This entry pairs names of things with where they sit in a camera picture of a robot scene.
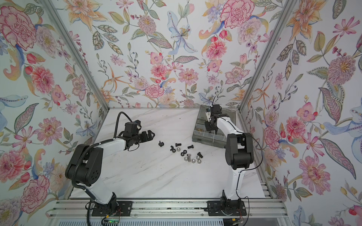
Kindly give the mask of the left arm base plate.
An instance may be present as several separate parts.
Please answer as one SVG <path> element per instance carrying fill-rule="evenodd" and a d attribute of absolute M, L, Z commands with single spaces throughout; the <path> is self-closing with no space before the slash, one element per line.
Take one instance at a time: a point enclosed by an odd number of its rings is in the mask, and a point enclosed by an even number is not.
<path fill-rule="evenodd" d="M 117 201 L 117 204 L 95 204 L 93 207 L 91 216 L 92 217 L 105 217 L 107 215 L 111 216 L 121 216 L 129 217 L 132 210 L 132 201 Z"/>

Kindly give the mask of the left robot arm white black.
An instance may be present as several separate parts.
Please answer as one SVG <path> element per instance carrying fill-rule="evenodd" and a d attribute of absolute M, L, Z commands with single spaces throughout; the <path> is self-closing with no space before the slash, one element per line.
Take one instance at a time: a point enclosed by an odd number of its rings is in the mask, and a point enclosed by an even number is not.
<path fill-rule="evenodd" d="M 117 197 L 100 178 L 103 159 L 120 151 L 130 151 L 132 146 L 154 139 L 154 132 L 141 129 L 139 120 L 129 121 L 121 132 L 118 132 L 116 125 L 110 139 L 92 145 L 78 145 L 66 168 L 66 178 L 71 180 L 74 188 L 83 190 L 97 204 L 111 204 Z"/>

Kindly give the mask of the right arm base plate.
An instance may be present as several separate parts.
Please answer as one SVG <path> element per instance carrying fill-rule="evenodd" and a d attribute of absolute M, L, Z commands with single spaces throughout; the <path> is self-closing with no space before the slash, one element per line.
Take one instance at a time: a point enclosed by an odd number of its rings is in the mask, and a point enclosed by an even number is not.
<path fill-rule="evenodd" d="M 206 208 L 204 211 L 209 216 L 220 216 L 220 217 L 240 217 L 247 216 L 247 210 L 244 202 L 241 199 L 238 200 L 227 200 L 227 201 L 207 201 Z"/>

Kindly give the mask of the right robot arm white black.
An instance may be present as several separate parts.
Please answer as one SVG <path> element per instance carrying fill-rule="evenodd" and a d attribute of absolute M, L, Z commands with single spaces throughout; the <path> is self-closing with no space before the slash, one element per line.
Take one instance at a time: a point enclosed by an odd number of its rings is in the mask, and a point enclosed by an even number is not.
<path fill-rule="evenodd" d="M 241 185 L 246 171 L 254 162 L 253 136 L 242 132 L 222 112 L 220 105 L 212 105 L 206 110 L 205 127 L 208 132 L 221 131 L 226 136 L 225 160 L 231 167 L 228 182 L 222 191 L 222 206 L 234 206 L 241 203 Z"/>

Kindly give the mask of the black wing nut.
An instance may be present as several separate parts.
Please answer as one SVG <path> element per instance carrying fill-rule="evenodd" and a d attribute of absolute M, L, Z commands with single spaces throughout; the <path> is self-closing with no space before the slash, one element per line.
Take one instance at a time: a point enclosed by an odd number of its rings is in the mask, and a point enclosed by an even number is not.
<path fill-rule="evenodd" d="M 160 147 L 163 147 L 165 144 L 164 144 L 164 142 L 159 141 L 158 145 L 159 145 Z"/>

